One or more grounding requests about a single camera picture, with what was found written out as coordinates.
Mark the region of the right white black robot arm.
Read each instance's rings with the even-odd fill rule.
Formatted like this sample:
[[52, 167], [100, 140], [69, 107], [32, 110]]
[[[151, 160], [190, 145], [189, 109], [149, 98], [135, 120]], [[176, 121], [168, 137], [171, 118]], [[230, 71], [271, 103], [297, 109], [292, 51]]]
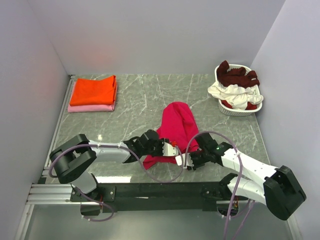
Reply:
[[192, 137], [198, 149], [192, 151], [188, 144], [183, 160], [184, 166], [192, 170], [211, 162], [234, 171], [218, 182], [217, 190], [206, 193], [207, 198], [216, 201], [247, 198], [264, 204], [283, 221], [306, 201], [307, 195], [289, 167], [260, 162], [239, 151], [228, 138], [217, 143], [212, 134], [212, 131], [204, 131]]

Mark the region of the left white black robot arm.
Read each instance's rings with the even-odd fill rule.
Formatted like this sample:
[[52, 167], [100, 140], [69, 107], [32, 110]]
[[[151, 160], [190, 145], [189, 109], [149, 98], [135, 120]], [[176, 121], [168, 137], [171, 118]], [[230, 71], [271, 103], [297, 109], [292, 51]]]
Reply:
[[159, 138], [154, 130], [119, 143], [101, 143], [78, 134], [53, 150], [49, 158], [49, 176], [61, 184], [71, 184], [82, 192], [88, 201], [100, 195], [98, 182], [89, 166], [97, 162], [128, 164], [139, 161], [143, 156], [168, 157], [171, 155], [169, 140]]

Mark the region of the crimson pink t shirt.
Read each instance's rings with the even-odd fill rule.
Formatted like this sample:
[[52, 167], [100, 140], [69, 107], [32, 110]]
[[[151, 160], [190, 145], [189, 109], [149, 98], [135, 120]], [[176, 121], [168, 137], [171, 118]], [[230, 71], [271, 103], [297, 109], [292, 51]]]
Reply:
[[156, 132], [161, 139], [168, 139], [178, 147], [182, 154], [199, 148], [195, 140], [191, 141], [199, 133], [199, 129], [191, 109], [184, 102], [172, 102], [163, 110], [161, 125]]

